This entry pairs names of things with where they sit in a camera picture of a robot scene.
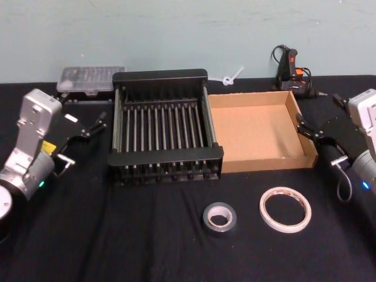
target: cardboard box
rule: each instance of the cardboard box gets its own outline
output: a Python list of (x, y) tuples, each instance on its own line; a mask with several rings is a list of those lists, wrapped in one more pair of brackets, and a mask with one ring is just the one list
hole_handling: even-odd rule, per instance
[(222, 173), (313, 167), (317, 151), (296, 131), (291, 92), (209, 95)]

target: roll of tape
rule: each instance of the roll of tape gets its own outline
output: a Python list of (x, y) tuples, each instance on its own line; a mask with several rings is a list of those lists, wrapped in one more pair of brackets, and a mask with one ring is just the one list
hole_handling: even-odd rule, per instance
[[(212, 221), (213, 216), (223, 216), (227, 219), (224, 225), (218, 225)], [(236, 224), (236, 213), (234, 209), (225, 203), (213, 203), (204, 210), (203, 221), (206, 228), (217, 234), (225, 234), (231, 231)]]
[[(294, 225), (285, 225), (272, 219), (266, 211), (266, 201), (274, 195), (286, 195), (296, 199), (304, 209), (304, 219), (300, 223)], [(267, 190), (262, 195), (260, 199), (260, 214), (266, 224), (268, 224), (271, 228), (283, 233), (296, 233), (302, 231), (309, 224), (312, 216), (312, 210), (308, 200), (298, 191), (288, 187), (275, 187)]]

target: black tablecloth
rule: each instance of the black tablecloth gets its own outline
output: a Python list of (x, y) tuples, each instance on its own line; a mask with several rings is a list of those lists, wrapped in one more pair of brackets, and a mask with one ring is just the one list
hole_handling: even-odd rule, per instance
[[(376, 76), (314, 78), (320, 91), (351, 97), (376, 87)], [(272, 79), (210, 82), (210, 93), (270, 90)], [(0, 85), (0, 163), (17, 136), (21, 100), (33, 88), (54, 94), (54, 83)], [(299, 101), (305, 118), (319, 126), (341, 115), (331, 97)], [(108, 105), (66, 105), (91, 124)], [(220, 181), (114, 188), (106, 155), (111, 130), (67, 154), (77, 162), (60, 179), (48, 179), (28, 206), (18, 237), (0, 246), (1, 281), (374, 281), (376, 198), (353, 176), (354, 196), (341, 204), (334, 151), (319, 150), (314, 169), (223, 174)], [(296, 234), (267, 226), (258, 206), (269, 188), (287, 186), (311, 204), (309, 225)], [(231, 236), (217, 238), (202, 227), (202, 212), (225, 202), (237, 213)], [(286, 199), (268, 209), (284, 222), (299, 220)]]

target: clear plastic container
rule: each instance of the clear plastic container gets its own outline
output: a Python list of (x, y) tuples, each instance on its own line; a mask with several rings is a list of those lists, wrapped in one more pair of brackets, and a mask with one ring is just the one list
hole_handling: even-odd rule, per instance
[(73, 66), (63, 70), (57, 86), (59, 92), (85, 92), (96, 96), (99, 91), (113, 91), (112, 75), (124, 72), (123, 66)]

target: light blue wall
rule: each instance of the light blue wall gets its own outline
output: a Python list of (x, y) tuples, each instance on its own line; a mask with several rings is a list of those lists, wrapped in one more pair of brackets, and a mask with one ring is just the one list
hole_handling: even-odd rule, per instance
[(275, 45), (314, 75), (376, 73), (375, 0), (0, 0), (0, 82), (65, 66), (274, 76)]

